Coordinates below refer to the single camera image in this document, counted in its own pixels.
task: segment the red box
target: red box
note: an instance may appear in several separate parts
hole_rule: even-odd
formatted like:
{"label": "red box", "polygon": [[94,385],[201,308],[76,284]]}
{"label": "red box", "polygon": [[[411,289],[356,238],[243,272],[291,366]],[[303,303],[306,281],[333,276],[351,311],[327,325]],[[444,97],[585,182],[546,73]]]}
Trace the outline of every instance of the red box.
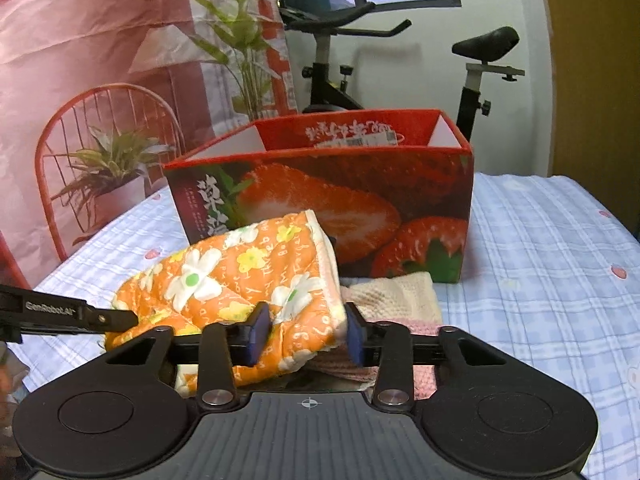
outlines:
{"label": "red box", "polygon": [[191,244],[313,209],[345,277],[460,278],[473,155],[439,110],[255,121],[165,166]]}

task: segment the orange floral cloth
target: orange floral cloth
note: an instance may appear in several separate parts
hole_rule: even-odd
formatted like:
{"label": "orange floral cloth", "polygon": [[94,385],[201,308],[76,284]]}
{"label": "orange floral cloth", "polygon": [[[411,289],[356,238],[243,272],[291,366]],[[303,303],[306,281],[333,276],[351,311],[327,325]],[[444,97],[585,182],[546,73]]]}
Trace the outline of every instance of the orange floral cloth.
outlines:
{"label": "orange floral cloth", "polygon": [[[258,364],[234,368],[239,386],[296,371],[316,352],[344,341],[334,251],[313,211],[202,240],[129,278],[113,307],[132,310],[139,324],[107,334],[105,346],[155,326],[187,335],[222,320],[244,321],[259,301],[270,304],[273,329]],[[196,380],[196,365],[178,367],[182,395],[195,393]]]}

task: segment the checkered tablecloth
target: checkered tablecloth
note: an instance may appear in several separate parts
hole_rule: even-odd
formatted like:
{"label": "checkered tablecloth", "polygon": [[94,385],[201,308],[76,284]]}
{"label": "checkered tablecloth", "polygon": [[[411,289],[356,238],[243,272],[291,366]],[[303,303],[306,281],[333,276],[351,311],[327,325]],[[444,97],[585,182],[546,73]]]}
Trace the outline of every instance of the checkered tablecloth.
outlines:
{"label": "checkered tablecloth", "polygon": [[[118,286],[187,245],[167,189],[97,234],[38,290],[107,308]],[[580,391],[600,421],[584,474],[640,478],[640,245],[575,182],[476,175],[463,275],[436,285],[445,321]],[[41,386],[98,336],[13,346]]]}

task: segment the exercise bike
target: exercise bike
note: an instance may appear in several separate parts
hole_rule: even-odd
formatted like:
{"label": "exercise bike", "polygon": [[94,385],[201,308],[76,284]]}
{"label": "exercise bike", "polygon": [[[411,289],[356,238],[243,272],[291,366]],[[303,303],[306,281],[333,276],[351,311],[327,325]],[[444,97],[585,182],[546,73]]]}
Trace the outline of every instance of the exercise bike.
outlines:
{"label": "exercise bike", "polygon": [[[392,30],[367,30],[344,28],[360,17],[374,10],[376,4],[366,3],[348,9],[333,10],[322,18],[299,10],[280,7],[280,14],[286,30],[298,30],[313,34],[316,38],[316,60],[313,66],[305,66],[304,78],[311,79],[311,99],[302,113],[337,112],[342,110],[362,110],[364,107],[347,94],[347,78],[353,74],[353,67],[340,66],[342,81],[338,87],[329,80],[329,50],[332,36],[366,36],[370,38],[392,38],[411,27],[410,20],[404,20]],[[480,83],[483,73],[502,74],[505,81],[516,81],[516,76],[524,76],[524,70],[511,66],[491,64],[502,59],[520,42],[520,37],[512,27],[501,27],[482,36],[476,36],[455,43],[451,51],[458,56],[479,61],[466,64],[466,81],[460,95],[460,106],[456,125],[465,139],[471,138],[476,113],[484,116],[491,112],[491,101],[480,102]]]}

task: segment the gray ribbed plate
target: gray ribbed plate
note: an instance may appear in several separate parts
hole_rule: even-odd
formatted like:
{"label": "gray ribbed plate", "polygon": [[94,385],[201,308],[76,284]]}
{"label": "gray ribbed plate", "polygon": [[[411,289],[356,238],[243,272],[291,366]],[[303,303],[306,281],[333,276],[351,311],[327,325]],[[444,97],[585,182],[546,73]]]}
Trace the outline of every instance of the gray ribbed plate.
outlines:
{"label": "gray ribbed plate", "polygon": [[437,455],[408,416],[378,412],[360,393],[255,393],[238,412],[205,416],[175,455],[129,480],[478,478]]}

